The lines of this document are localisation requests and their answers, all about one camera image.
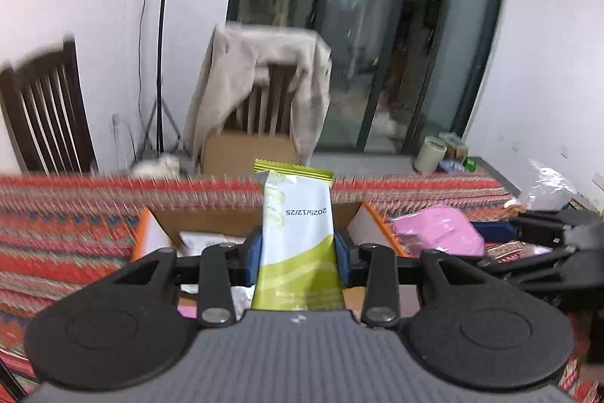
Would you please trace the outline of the white cloth on floor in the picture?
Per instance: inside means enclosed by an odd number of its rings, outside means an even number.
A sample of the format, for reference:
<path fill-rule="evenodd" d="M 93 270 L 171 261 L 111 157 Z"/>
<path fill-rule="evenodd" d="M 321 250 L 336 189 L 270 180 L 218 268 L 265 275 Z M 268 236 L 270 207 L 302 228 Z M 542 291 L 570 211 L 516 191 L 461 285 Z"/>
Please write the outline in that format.
<path fill-rule="evenodd" d="M 142 179 L 178 178 L 181 174 L 177 156 L 163 153 L 156 159 L 144 159 L 129 171 L 129 176 Z"/>

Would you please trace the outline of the black framed glass door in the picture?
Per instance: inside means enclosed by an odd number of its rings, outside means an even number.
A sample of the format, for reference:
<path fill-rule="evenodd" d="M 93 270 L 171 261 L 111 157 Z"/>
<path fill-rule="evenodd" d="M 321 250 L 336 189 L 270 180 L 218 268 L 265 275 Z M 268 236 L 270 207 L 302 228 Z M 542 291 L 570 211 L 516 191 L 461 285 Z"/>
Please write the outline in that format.
<path fill-rule="evenodd" d="M 322 151 L 413 153 L 463 136 L 502 0 L 229 0 L 250 25 L 313 29 L 332 50 Z"/>

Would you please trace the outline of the chair with brown seat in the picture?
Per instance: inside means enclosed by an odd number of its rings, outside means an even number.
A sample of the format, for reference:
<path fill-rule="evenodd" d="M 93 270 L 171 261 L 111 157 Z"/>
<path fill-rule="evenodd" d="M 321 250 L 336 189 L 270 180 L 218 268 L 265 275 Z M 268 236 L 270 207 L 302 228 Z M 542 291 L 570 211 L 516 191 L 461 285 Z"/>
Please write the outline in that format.
<path fill-rule="evenodd" d="M 256 84 L 249 96 L 226 119 L 221 130 L 208 135 L 200 154 L 206 176 L 247 176 L 256 159 L 298 165 L 299 152 L 290 136 L 289 89 L 293 65 L 271 65 L 269 79 Z"/>

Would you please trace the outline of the white cracker packet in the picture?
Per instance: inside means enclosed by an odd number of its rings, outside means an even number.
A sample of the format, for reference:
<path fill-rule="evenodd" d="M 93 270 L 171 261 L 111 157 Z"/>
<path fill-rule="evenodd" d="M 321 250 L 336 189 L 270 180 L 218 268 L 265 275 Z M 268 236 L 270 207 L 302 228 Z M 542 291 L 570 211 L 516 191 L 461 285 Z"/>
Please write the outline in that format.
<path fill-rule="evenodd" d="M 178 257 L 199 256 L 207 247 L 217 246 L 222 243 L 242 244 L 245 237 L 225 236 L 218 233 L 181 231 L 180 246 L 177 247 Z"/>

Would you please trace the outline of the dark wooden chair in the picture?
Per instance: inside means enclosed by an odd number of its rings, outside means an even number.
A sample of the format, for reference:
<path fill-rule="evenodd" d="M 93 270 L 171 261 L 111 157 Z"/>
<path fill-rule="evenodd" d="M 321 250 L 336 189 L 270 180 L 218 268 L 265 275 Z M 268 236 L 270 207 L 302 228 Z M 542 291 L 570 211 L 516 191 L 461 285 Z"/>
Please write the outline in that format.
<path fill-rule="evenodd" d="M 4 65 L 1 100 L 22 169 L 45 174 L 97 170 L 73 37 L 19 66 Z"/>

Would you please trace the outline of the beige jacket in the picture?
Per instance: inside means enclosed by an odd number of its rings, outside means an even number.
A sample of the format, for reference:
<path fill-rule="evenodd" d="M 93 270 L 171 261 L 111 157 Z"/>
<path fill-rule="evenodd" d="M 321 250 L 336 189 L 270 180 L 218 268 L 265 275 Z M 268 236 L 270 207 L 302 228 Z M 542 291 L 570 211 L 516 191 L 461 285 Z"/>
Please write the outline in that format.
<path fill-rule="evenodd" d="M 213 131 L 252 92 L 269 82 L 272 65 L 296 68 L 290 136 L 302 164 L 316 149 L 330 105 L 332 49 L 311 29 L 253 26 L 229 22 L 216 26 L 208 44 L 183 131 L 184 148 L 193 159 Z"/>

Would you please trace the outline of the clear plastic bag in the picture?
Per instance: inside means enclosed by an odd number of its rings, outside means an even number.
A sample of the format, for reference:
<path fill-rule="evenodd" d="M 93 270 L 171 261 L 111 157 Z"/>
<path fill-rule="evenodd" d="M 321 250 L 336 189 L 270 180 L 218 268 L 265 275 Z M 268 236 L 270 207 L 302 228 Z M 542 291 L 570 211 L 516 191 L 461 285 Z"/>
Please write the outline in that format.
<path fill-rule="evenodd" d="M 529 165 L 532 168 L 531 184 L 522 189 L 517 198 L 509 199 L 504 208 L 558 212 L 578 194 L 574 184 L 555 169 L 535 159 L 530 159 Z"/>

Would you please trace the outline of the red patterned tablecloth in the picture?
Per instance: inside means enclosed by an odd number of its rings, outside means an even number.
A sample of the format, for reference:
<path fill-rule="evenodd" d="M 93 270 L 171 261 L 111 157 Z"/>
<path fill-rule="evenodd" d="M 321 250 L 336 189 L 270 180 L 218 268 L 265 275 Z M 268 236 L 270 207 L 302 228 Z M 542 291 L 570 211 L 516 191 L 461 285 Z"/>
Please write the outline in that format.
<path fill-rule="evenodd" d="M 487 174 L 340 178 L 337 204 L 366 202 L 380 220 L 451 205 L 472 221 L 512 215 L 512 192 Z M 124 266 L 135 255 L 140 213 L 260 205 L 246 178 L 134 179 L 76 175 L 1 179 L 1 360 L 16 381 L 37 387 L 23 336 L 39 311 Z"/>

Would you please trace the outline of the black light stand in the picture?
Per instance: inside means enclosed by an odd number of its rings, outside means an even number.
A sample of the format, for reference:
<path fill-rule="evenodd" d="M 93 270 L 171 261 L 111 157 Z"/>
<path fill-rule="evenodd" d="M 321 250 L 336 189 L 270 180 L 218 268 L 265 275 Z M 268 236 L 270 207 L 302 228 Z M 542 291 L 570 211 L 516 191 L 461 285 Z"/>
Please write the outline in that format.
<path fill-rule="evenodd" d="M 158 23 L 157 23 L 157 43 L 156 43 L 156 82 L 154 82 L 154 104 L 151 106 L 151 113 L 146 120 L 142 116 L 142 35 L 144 16 L 148 0 L 142 0 L 140 15 L 138 20 L 137 32 L 137 78 L 138 78 L 138 96 L 137 108 L 139 118 L 141 119 L 142 140 L 135 153 L 135 160 L 141 161 L 142 158 L 149 152 L 154 152 L 156 157 L 159 157 L 167 150 L 165 138 L 165 122 L 171 126 L 176 136 L 176 143 L 172 150 L 178 150 L 182 144 L 182 134 L 175 122 L 172 111 L 165 101 L 164 95 L 164 41 L 165 41 L 165 23 L 167 0 L 160 0 L 158 8 Z"/>

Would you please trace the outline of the orange cardboard box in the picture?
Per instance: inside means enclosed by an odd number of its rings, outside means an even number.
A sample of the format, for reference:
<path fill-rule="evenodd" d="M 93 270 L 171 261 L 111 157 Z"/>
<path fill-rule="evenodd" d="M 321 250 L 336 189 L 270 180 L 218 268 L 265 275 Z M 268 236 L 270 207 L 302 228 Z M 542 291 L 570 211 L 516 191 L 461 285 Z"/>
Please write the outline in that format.
<path fill-rule="evenodd" d="M 133 257 L 140 259 L 156 250 L 176 254 L 181 231 L 218 233 L 247 238 L 256 226 L 262 227 L 263 208 L 225 208 L 200 211 L 144 210 L 135 234 Z M 362 289 L 364 303 L 361 322 L 368 326 L 390 328 L 400 321 L 397 254 L 386 240 L 386 231 L 373 209 L 361 202 L 332 205 L 334 230 L 345 229 L 351 240 L 351 278 L 343 289 L 345 308 L 338 311 L 261 311 L 285 313 L 295 322 L 304 321 L 311 313 L 340 312 L 347 308 L 346 294 Z M 193 265 L 191 275 L 180 281 L 194 286 L 197 295 L 197 319 L 204 326 L 212 325 L 212 317 L 229 322 L 233 307 L 228 300 L 212 301 L 210 296 L 245 286 L 243 275 L 243 243 L 222 243 L 207 247 L 199 256 L 185 257 Z"/>

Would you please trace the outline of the green white snack bar packet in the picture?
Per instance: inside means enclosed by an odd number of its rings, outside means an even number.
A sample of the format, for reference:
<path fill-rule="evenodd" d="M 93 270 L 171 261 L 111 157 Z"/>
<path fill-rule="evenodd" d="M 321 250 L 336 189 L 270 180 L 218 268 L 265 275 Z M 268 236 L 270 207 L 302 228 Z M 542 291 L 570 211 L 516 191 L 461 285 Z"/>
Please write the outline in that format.
<path fill-rule="evenodd" d="M 340 282 L 329 171 L 256 159 L 262 184 L 262 246 L 251 308 L 338 311 Z"/>

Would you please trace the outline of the large pink snack packet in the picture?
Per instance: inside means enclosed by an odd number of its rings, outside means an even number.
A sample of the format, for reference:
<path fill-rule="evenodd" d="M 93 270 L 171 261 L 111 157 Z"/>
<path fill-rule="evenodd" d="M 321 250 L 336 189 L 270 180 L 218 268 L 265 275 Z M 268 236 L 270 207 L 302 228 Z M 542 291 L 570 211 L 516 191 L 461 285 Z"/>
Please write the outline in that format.
<path fill-rule="evenodd" d="M 468 257 L 485 255 L 482 235 L 460 210 L 449 205 L 433 205 L 392 218 L 389 226 L 397 243 L 412 257 L 419 257 L 423 250 Z"/>

